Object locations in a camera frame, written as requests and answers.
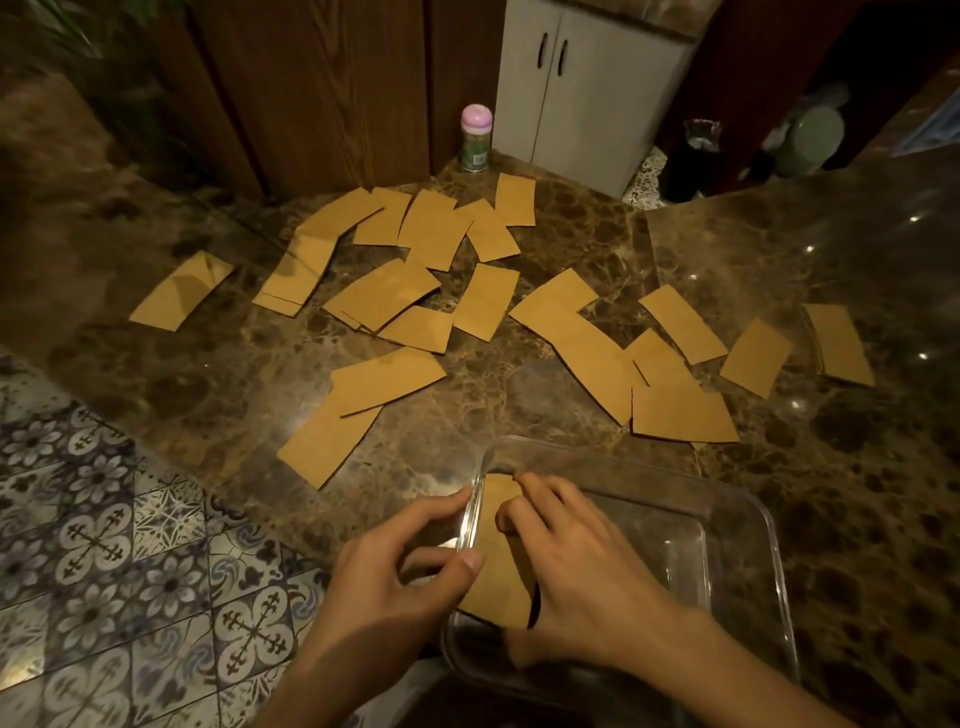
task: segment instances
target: floor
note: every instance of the floor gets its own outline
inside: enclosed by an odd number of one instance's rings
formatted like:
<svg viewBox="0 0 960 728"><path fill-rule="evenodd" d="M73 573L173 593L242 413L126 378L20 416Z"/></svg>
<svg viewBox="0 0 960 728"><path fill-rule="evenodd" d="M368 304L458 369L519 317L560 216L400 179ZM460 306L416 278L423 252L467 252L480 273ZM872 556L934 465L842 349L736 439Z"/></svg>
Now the floor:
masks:
<svg viewBox="0 0 960 728"><path fill-rule="evenodd" d="M243 725L296 653L326 582L0 351L5 726ZM420 661L405 683L442 675L437 662ZM383 704L406 689L347 725L388 724Z"/></svg>

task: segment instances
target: small jar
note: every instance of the small jar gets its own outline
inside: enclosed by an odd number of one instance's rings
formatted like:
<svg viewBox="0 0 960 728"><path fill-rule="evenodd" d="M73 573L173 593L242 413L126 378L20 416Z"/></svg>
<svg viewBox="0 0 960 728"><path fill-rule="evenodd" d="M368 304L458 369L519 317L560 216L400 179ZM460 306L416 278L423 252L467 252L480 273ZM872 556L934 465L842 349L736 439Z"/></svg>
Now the small jar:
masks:
<svg viewBox="0 0 960 728"><path fill-rule="evenodd" d="M493 114L481 104L470 104L460 114L460 128L464 130L464 148L460 163L467 172L483 172L490 156L490 133Z"/></svg>

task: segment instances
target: fingernail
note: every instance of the fingernail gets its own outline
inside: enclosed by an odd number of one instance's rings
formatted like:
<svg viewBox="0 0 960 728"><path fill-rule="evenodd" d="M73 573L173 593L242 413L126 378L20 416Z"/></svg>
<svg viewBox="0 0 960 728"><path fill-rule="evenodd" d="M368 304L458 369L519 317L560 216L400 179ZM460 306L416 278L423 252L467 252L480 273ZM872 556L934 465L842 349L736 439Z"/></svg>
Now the fingernail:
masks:
<svg viewBox="0 0 960 728"><path fill-rule="evenodd" d="M484 561L487 560L487 557L476 548L466 548L460 552L460 556L463 558L464 563L469 566L470 570L475 574L480 573Z"/></svg>

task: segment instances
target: white cabinet door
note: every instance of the white cabinet door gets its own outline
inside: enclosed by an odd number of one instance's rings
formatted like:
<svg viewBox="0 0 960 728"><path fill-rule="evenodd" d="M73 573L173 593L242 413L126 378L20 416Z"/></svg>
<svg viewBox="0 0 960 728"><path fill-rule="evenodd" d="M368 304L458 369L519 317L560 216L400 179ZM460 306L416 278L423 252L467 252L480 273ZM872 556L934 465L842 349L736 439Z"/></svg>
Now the white cabinet door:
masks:
<svg viewBox="0 0 960 728"><path fill-rule="evenodd" d="M493 117L493 148L530 161L564 10L544 0L508 0Z"/></svg>
<svg viewBox="0 0 960 728"><path fill-rule="evenodd" d="M534 164L622 195L653 146L692 53L690 43L564 10Z"/></svg>

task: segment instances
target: cabinet handle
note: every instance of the cabinet handle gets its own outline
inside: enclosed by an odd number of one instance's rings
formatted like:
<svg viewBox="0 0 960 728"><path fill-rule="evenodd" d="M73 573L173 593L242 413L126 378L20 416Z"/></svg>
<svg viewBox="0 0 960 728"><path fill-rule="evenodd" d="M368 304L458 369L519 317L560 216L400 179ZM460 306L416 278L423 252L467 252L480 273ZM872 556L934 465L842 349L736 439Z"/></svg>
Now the cabinet handle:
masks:
<svg viewBox="0 0 960 728"><path fill-rule="evenodd" d="M543 51L546 50L546 33L540 39L540 50L537 52L537 68L543 68Z"/></svg>
<svg viewBox="0 0 960 728"><path fill-rule="evenodd" d="M566 41L560 47L560 60L557 62L557 75L562 76L564 74L564 61L566 61Z"/></svg>

